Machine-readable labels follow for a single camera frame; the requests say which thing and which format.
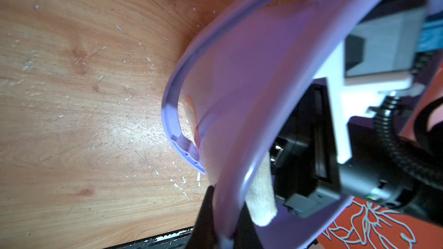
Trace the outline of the yellow stained cloth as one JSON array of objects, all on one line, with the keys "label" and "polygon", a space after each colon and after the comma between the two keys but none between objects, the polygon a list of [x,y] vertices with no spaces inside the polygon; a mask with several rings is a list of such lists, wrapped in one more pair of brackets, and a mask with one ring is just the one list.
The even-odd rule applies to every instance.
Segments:
[{"label": "yellow stained cloth", "polygon": [[271,157],[269,152],[255,174],[250,190],[246,196],[252,222],[259,227],[268,226],[278,214],[271,174]]}]

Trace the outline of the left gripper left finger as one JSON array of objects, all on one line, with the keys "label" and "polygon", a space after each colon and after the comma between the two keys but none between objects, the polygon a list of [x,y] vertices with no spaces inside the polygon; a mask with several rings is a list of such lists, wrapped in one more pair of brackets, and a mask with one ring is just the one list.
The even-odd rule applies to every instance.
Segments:
[{"label": "left gripper left finger", "polygon": [[212,199],[215,188],[209,186],[185,249],[213,249],[217,237],[213,225]]}]

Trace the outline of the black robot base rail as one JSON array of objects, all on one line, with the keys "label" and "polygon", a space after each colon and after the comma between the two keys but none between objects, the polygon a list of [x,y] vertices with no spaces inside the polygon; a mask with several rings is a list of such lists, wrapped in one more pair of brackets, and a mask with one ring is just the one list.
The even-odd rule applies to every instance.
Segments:
[{"label": "black robot base rail", "polygon": [[119,244],[107,249],[184,249],[194,227],[183,228],[144,239]]}]

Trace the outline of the purple plastic bucket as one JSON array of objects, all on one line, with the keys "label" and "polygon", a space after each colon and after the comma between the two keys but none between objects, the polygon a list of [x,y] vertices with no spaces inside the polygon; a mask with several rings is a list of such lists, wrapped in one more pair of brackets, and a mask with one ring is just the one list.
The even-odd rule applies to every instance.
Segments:
[{"label": "purple plastic bucket", "polygon": [[[255,174],[280,129],[334,49],[382,0],[237,0],[190,43],[162,100],[173,148],[215,188],[214,249],[233,249],[241,210]],[[398,95],[406,109],[397,135],[415,142],[414,123],[443,100],[443,0],[428,0],[414,63],[423,91]],[[263,249],[307,249],[356,199],[301,219],[276,202],[266,227],[254,225]]]}]

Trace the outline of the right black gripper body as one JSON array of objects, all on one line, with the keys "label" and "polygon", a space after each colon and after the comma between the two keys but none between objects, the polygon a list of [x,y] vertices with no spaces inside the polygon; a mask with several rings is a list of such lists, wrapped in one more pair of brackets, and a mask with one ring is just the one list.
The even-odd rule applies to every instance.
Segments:
[{"label": "right black gripper body", "polygon": [[343,199],[326,86],[311,84],[271,149],[277,204],[306,219]]}]

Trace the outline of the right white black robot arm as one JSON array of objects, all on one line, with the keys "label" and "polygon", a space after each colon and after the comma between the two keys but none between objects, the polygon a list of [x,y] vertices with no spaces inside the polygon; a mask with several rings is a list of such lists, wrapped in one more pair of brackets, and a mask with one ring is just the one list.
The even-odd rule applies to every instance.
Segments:
[{"label": "right white black robot arm", "polygon": [[372,127],[347,125],[351,158],[340,164],[327,87],[312,84],[269,150],[276,202],[305,219],[353,196],[442,225],[442,127],[427,128],[442,103],[437,99],[418,115],[411,142],[395,131],[395,118],[406,113],[401,97],[385,97]]}]

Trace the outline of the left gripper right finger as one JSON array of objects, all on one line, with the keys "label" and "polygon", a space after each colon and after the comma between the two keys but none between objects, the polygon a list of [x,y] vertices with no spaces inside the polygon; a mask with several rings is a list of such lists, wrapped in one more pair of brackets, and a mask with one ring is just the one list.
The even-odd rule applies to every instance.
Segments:
[{"label": "left gripper right finger", "polygon": [[238,220],[234,235],[234,249],[263,249],[247,204],[244,204]]}]

